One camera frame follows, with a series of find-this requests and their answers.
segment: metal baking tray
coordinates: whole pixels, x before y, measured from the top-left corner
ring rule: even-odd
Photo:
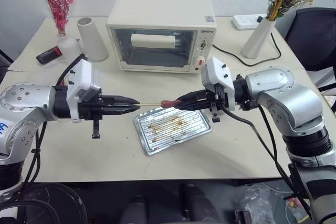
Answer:
[[[163,151],[211,131],[202,111],[157,108],[134,119],[135,128],[147,155]]]

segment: black office chair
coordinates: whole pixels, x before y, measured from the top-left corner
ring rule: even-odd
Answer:
[[[306,70],[333,67],[336,77],[336,9],[297,10],[285,40]],[[336,83],[321,87],[319,91],[333,88]],[[331,109],[336,112],[336,102]]]

